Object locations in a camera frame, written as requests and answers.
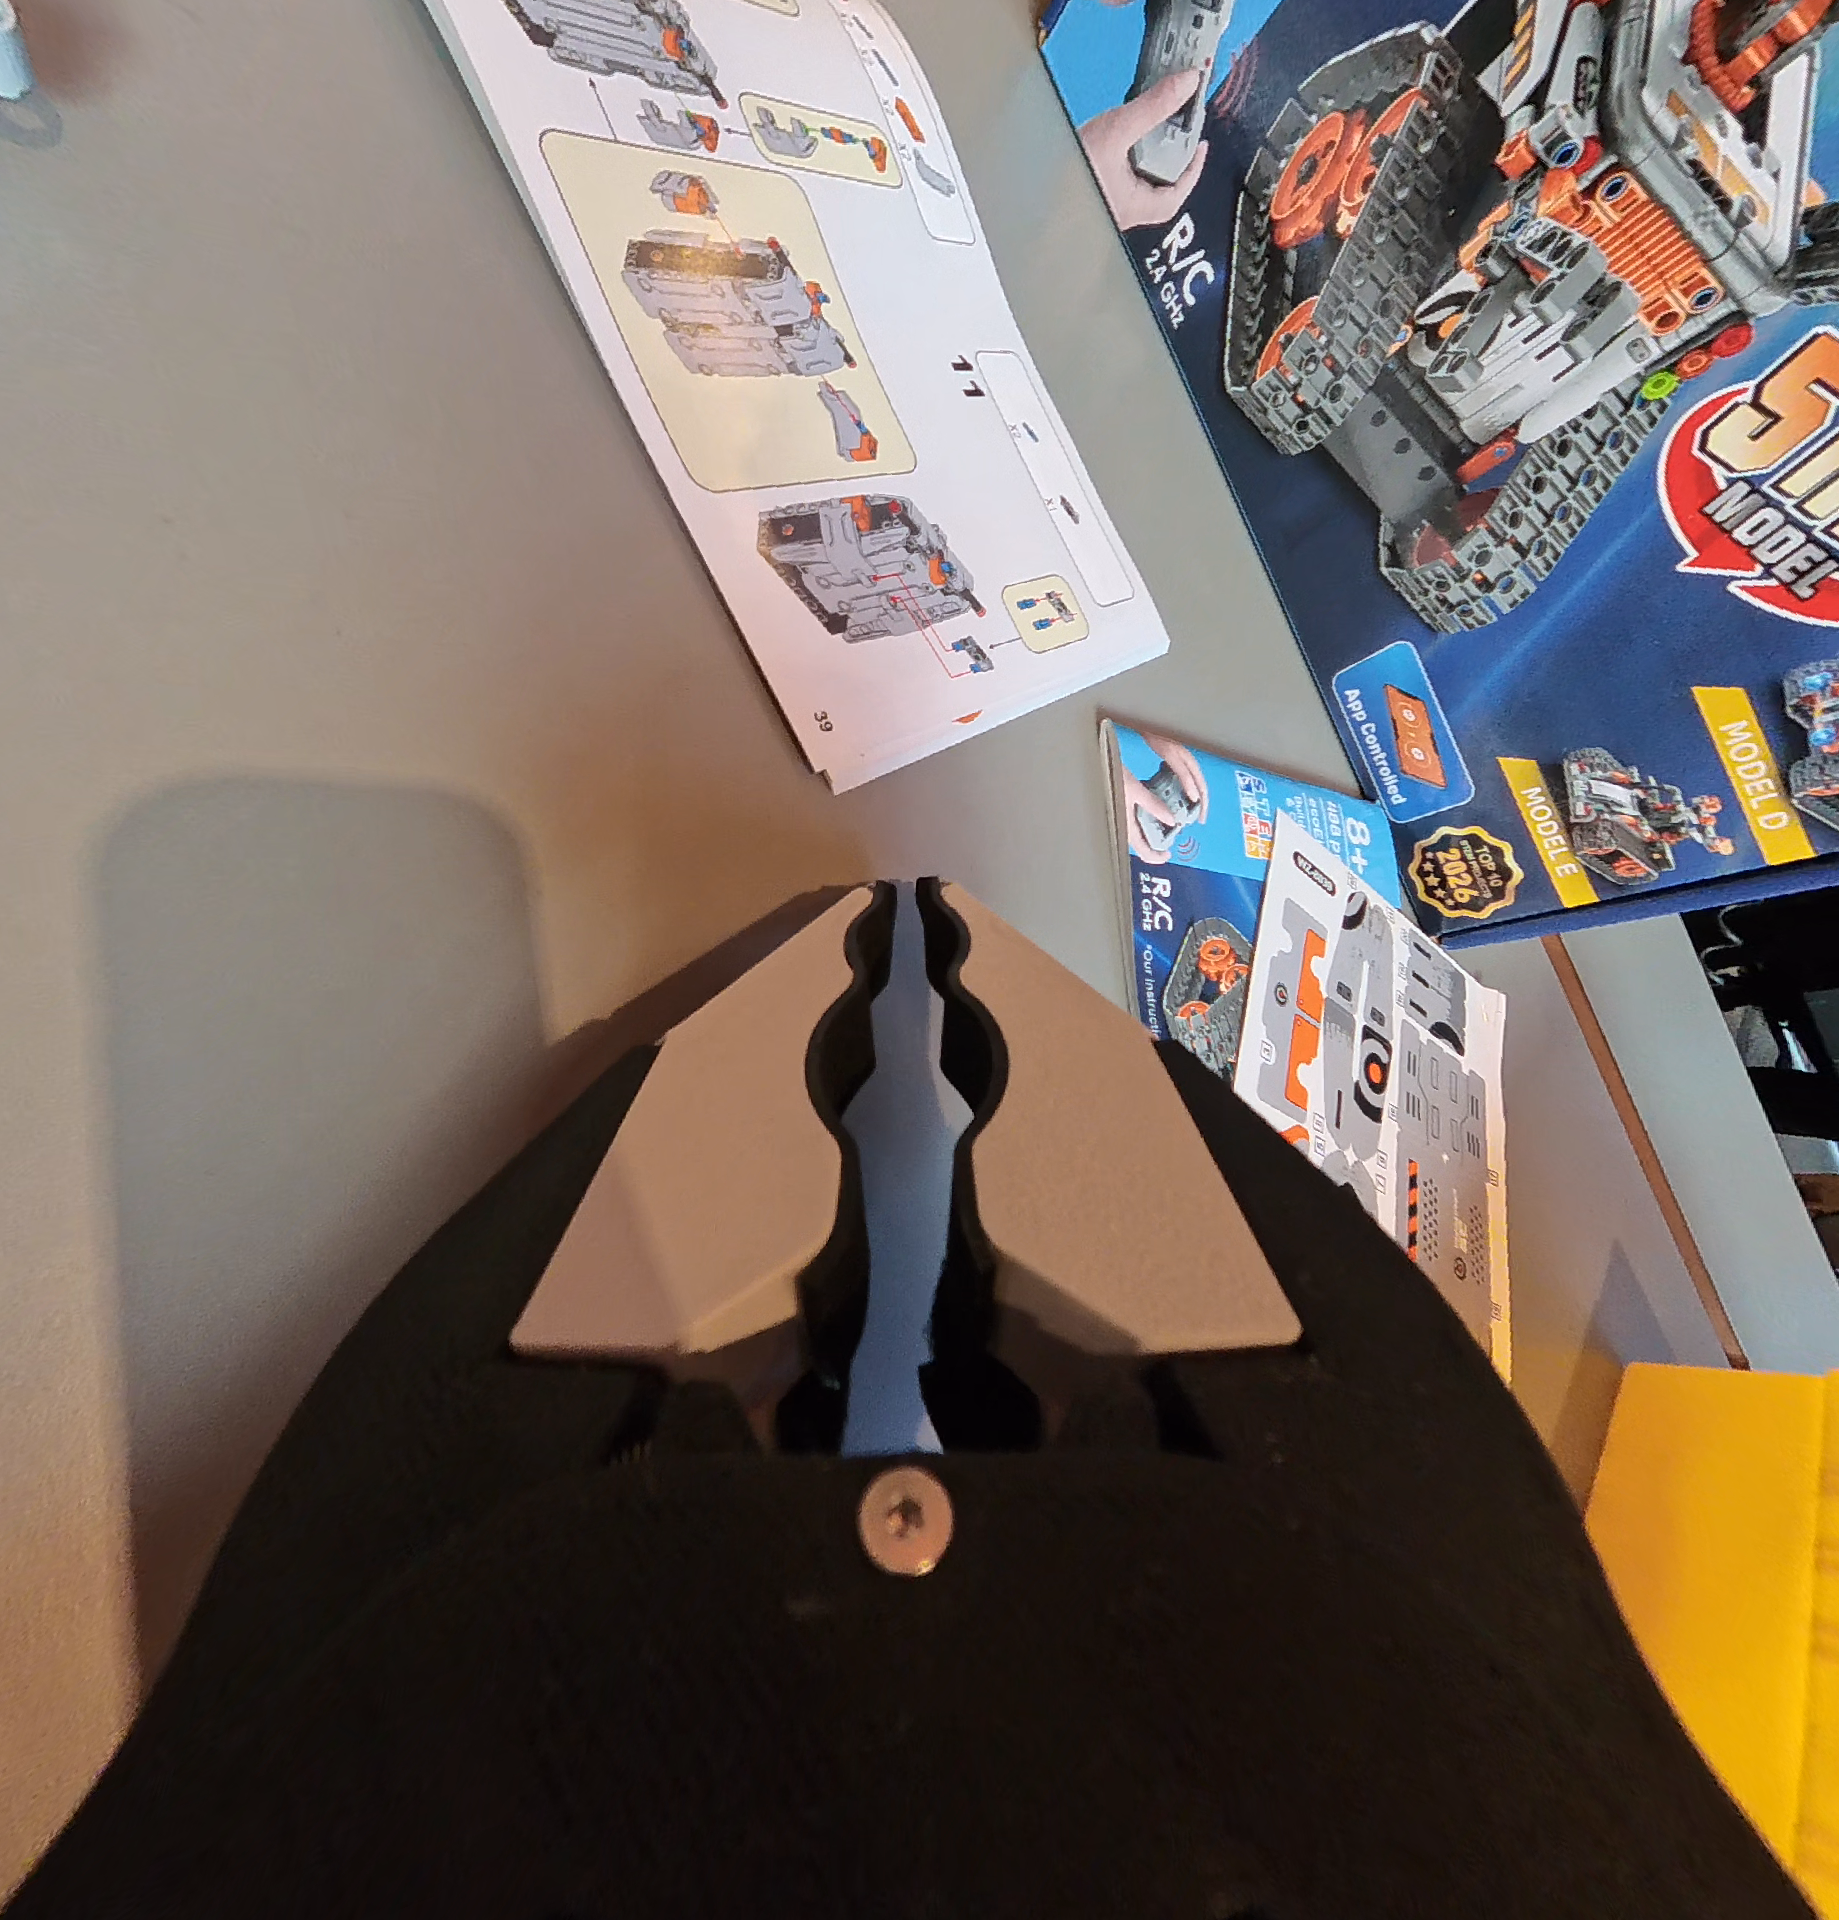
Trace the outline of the blue robot kit box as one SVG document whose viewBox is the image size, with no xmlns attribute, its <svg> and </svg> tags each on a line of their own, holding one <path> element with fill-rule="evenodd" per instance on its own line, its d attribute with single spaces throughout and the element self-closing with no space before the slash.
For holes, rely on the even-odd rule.
<svg viewBox="0 0 1839 1920">
<path fill-rule="evenodd" d="M 1044 4 L 1202 429 L 1484 940 L 1839 878 L 1839 4 Z"/>
</svg>

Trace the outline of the yellow plastic bin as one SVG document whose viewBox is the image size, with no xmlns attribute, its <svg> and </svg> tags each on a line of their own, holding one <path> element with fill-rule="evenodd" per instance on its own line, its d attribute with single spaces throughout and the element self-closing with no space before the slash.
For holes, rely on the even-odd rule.
<svg viewBox="0 0 1839 1920">
<path fill-rule="evenodd" d="M 1584 1517 L 1676 1714 L 1839 1915 L 1839 1373 L 1628 1364 Z"/>
</svg>

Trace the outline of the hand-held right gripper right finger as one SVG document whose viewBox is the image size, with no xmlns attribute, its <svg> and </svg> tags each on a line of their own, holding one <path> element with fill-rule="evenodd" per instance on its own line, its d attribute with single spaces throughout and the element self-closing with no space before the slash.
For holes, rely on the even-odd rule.
<svg viewBox="0 0 1839 1920">
<path fill-rule="evenodd" d="M 1115 1000 L 955 883 L 916 885 L 953 1145 L 925 1412 L 950 1451 L 1033 1451 L 1153 1357 L 1290 1347 L 1302 1323 L 1189 1117 Z"/>
</svg>

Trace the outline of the instruction booklet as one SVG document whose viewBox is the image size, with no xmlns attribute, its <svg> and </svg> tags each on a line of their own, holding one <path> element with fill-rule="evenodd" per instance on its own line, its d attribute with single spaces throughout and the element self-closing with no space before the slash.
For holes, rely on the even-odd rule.
<svg viewBox="0 0 1839 1920">
<path fill-rule="evenodd" d="M 426 11 L 835 793 L 1165 650 L 879 4 Z"/>
</svg>

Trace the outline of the sticker sheet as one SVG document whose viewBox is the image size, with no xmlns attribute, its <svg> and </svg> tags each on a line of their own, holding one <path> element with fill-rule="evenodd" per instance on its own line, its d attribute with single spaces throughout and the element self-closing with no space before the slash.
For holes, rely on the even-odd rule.
<svg viewBox="0 0 1839 1920">
<path fill-rule="evenodd" d="M 1505 999 L 1280 813 L 1234 1089 L 1512 1376 Z"/>
</svg>

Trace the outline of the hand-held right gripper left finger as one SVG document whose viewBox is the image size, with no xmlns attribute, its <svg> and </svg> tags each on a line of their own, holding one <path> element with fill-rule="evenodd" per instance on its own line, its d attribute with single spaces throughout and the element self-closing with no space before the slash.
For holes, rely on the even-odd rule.
<svg viewBox="0 0 1839 1920">
<path fill-rule="evenodd" d="M 666 1033 L 517 1353 L 719 1380 L 785 1451 L 839 1451 L 869 1307 L 845 1117 L 875 1068 L 889 948 L 892 885 L 856 886 Z"/>
</svg>

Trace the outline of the blue closed booklet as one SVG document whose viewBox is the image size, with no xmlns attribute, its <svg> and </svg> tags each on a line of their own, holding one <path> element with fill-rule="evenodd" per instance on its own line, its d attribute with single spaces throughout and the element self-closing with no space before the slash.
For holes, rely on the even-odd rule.
<svg viewBox="0 0 1839 1920">
<path fill-rule="evenodd" d="M 1212 750 L 1099 725 L 1115 847 L 1128 856 L 1124 964 L 1129 1003 L 1229 1079 L 1280 813 L 1403 904 L 1387 817 L 1355 794 L 1238 764 Z"/>
</svg>

